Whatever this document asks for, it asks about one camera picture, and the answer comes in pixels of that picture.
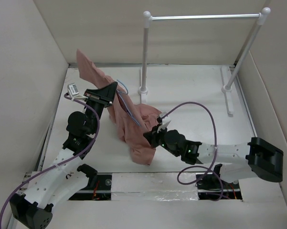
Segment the pink printed t shirt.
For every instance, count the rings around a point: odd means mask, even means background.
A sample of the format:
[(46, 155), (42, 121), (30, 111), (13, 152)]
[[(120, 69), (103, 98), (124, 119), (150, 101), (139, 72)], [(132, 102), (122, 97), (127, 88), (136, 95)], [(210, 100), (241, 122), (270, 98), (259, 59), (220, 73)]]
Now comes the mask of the pink printed t shirt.
[[(92, 83), (96, 88), (100, 89), (115, 82), (79, 49), (76, 51), (76, 60), (80, 78)], [(143, 134), (158, 124), (157, 118), (161, 111), (147, 104), (134, 104), (121, 86), (117, 87), (113, 104), (107, 110), (111, 121), (116, 125), (118, 138), (130, 147), (132, 161), (150, 165), (156, 149), (150, 146)]]

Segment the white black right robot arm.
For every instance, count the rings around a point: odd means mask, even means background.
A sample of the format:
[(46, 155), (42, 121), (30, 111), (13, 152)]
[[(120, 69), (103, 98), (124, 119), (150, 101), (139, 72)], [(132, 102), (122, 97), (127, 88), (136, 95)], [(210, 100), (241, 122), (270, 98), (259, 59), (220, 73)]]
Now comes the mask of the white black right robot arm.
[(283, 151), (259, 137), (248, 143), (214, 146), (187, 140), (177, 130), (157, 126), (144, 133), (144, 137), (153, 148), (161, 146), (186, 164), (216, 162), (215, 173), (211, 175), (215, 187), (253, 177), (273, 183), (283, 180)]

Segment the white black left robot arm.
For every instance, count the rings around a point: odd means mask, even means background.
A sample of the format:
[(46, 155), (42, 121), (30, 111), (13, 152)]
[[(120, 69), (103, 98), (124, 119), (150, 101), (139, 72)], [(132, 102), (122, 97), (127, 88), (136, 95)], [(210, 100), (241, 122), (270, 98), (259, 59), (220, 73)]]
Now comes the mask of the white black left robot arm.
[(38, 180), (23, 194), (9, 199), (13, 217), (28, 229), (44, 229), (52, 218), (53, 209), (77, 191), (92, 189), (97, 183), (97, 171), (83, 163), (100, 129), (104, 108), (112, 105), (117, 82), (100, 89), (87, 89), (80, 95), (76, 85), (68, 85), (65, 99), (83, 105), (82, 112), (71, 113), (67, 120), (68, 138), (49, 168), (28, 180)]

